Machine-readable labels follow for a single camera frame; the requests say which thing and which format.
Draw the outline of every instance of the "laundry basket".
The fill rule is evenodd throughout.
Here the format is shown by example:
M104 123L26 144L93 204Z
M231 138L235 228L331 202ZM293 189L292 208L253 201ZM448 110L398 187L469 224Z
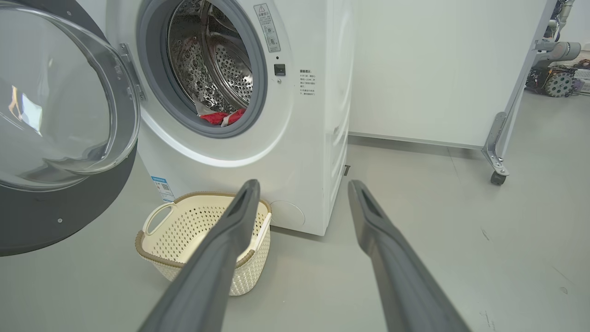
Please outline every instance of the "laundry basket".
M199 192L159 206L147 217L143 229L137 234L137 252L166 279L174 280L233 198L232 194ZM171 208L168 215L148 232L152 219L167 207ZM249 292L262 273L270 248L270 217L270 205L261 200L250 245L238 256L235 264L230 288L232 296Z

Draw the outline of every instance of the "washing machine door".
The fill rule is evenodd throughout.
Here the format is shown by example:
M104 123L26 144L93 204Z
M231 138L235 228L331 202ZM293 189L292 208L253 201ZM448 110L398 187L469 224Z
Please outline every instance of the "washing machine door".
M65 239L117 197L139 98L73 0L0 1L0 45L0 255L13 255Z

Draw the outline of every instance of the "front-loading washing machine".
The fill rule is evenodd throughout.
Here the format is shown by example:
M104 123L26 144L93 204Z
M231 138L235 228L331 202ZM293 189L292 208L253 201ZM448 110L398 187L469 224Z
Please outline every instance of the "front-loading washing machine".
M346 160L351 1L0 5L0 194L27 210L13 235L47 219L40 248L96 218L136 141L164 200L256 178L274 225L324 235ZM3 243L30 250L28 236Z

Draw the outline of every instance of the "perforated metal drum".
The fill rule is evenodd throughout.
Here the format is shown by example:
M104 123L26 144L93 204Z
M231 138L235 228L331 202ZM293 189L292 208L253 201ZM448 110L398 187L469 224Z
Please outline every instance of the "perforated metal drum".
M172 15L168 53L175 78L193 102L219 112L246 108L250 60L231 21L205 0L185 0Z

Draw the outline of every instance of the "caster wheel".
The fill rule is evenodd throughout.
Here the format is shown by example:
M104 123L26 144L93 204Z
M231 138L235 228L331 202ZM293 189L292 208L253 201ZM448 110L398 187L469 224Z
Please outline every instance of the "caster wheel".
M501 185L504 183L504 181L506 181L506 176L505 175L500 175L496 172L491 174L491 179L490 182L493 184L497 184L497 185Z

